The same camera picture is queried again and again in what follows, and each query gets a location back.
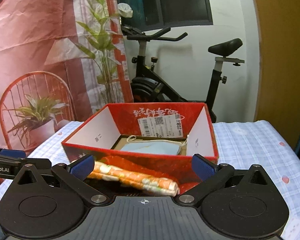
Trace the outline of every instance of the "face mask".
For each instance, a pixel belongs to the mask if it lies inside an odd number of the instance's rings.
[[[131,135],[127,139],[128,144],[123,146],[121,151],[160,155],[178,155],[181,150],[181,147],[186,145],[187,143],[187,141],[185,141],[184,143],[180,143],[169,140],[148,140],[133,142],[133,140],[135,139],[136,136]]]

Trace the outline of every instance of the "chair backrest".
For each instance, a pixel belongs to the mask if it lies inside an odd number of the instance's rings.
[[[62,120],[74,121],[73,99],[70,90],[64,80],[59,76],[46,72],[35,71],[27,73],[12,82],[4,91],[0,100],[0,125],[8,149],[19,149],[30,152],[39,143],[31,142],[30,132],[26,128],[21,128],[16,132],[10,131],[22,118],[16,108],[29,106],[26,96],[33,99],[49,97],[60,100],[67,106],[61,108],[61,114],[56,115],[54,126]]]

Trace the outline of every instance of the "blue plaid tablecloth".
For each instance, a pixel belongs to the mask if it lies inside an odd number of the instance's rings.
[[[48,158],[52,165],[69,163],[61,146],[81,122],[71,122],[37,147],[29,157]],[[290,215],[282,233],[285,240],[300,240],[300,160],[280,134],[267,121],[214,124],[219,163],[229,163],[236,169],[248,169],[252,164],[263,166],[285,199]],[[0,199],[11,180],[0,185]]]

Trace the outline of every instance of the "open cardboard box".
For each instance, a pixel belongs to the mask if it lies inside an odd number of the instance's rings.
[[[187,138],[187,145],[176,156],[118,150],[129,135],[181,141]],[[125,170],[173,179],[181,192],[182,187],[200,182],[191,168],[194,154],[218,162],[213,127],[204,103],[107,104],[72,132],[62,146],[70,161],[92,154],[95,160]]]

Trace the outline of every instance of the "wooden panel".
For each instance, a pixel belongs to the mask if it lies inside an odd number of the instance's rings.
[[[260,33],[256,120],[295,147],[300,135],[300,0],[255,0]]]

